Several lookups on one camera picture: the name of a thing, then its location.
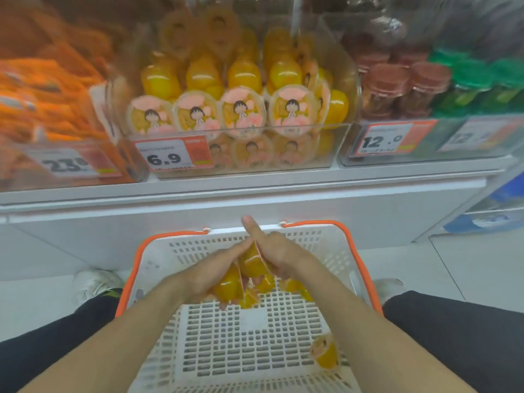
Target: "price tag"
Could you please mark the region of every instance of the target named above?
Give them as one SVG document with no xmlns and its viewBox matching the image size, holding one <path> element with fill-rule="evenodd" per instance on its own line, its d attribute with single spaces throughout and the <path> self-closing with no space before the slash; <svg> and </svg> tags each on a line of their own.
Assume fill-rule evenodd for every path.
<svg viewBox="0 0 524 393">
<path fill-rule="evenodd" d="M 439 151 L 475 150 L 511 122 L 510 119 L 493 120 L 470 118 Z"/>
<path fill-rule="evenodd" d="M 98 177 L 100 175 L 79 151 L 72 148 L 27 149 L 24 153 L 58 178 Z"/>
<path fill-rule="evenodd" d="M 213 160 L 204 135 L 135 141 L 151 171 L 211 168 Z"/>
<path fill-rule="evenodd" d="M 431 131 L 436 120 L 370 124 L 356 156 L 407 154 Z"/>
</svg>

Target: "floor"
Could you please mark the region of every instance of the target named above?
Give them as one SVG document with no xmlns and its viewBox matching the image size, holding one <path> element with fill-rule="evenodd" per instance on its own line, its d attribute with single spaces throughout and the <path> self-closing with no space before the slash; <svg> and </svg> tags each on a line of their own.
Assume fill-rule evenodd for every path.
<svg viewBox="0 0 524 393">
<path fill-rule="evenodd" d="M 371 277 L 407 289 L 524 312 L 524 229 L 491 235 L 434 236 L 405 247 L 360 251 Z M 126 278 L 129 272 L 121 272 Z M 0 282 L 0 342 L 75 310 L 72 276 Z"/>
</svg>

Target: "white plastic basket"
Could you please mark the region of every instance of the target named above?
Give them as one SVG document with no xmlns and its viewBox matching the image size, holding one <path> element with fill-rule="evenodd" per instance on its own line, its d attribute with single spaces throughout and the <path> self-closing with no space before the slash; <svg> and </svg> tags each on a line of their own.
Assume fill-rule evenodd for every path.
<svg viewBox="0 0 524 393">
<path fill-rule="evenodd" d="M 350 290 L 382 312 L 347 228 L 336 221 L 261 226 L 279 231 L 321 259 Z M 181 231 L 148 238 L 137 251 L 117 316 L 169 274 L 244 239 L 243 228 Z M 254 309 L 217 302 L 184 305 L 171 318 L 130 392 L 359 392 L 349 364 L 326 371 L 309 357 L 329 331 L 314 303 L 277 289 Z"/>
</svg>

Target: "white shelf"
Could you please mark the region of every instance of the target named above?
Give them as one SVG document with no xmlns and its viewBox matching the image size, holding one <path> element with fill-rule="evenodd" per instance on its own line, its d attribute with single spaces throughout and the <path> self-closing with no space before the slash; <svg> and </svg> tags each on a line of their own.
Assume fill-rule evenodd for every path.
<svg viewBox="0 0 524 393">
<path fill-rule="evenodd" d="M 517 161 L 517 158 L 506 156 L 396 165 L 343 167 L 335 164 L 326 169 L 170 180 L 159 180 L 151 175 L 145 182 L 132 184 L 0 193 L 0 214 L 471 178 L 500 174 Z"/>
</svg>

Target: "shoe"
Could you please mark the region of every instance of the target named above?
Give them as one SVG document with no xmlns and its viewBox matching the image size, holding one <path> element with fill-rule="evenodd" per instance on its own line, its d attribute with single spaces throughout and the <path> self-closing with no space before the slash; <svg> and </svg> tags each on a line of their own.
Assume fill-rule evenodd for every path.
<svg viewBox="0 0 524 393">
<path fill-rule="evenodd" d="M 373 284 L 375 284 L 378 299 L 380 300 L 380 304 L 382 306 L 392 297 L 396 297 L 397 295 L 407 292 L 407 289 L 404 288 L 403 282 L 399 279 L 378 279 L 373 280 Z"/>
<path fill-rule="evenodd" d="M 105 291 L 123 287 L 122 279 L 111 271 L 99 269 L 80 271 L 73 278 L 73 302 L 80 306 Z"/>
</svg>

